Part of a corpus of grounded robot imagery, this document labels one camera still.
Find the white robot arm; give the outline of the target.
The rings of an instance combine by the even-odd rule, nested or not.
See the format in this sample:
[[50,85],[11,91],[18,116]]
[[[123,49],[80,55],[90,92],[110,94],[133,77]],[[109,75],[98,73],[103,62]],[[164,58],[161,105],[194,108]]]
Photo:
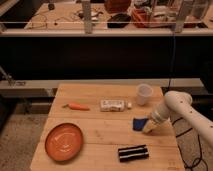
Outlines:
[[192,106],[189,93],[168,91],[163,100],[148,115],[148,120],[142,128],[143,133],[149,133],[165,122],[172,114],[185,119],[197,133],[213,148],[213,121],[209,120]]

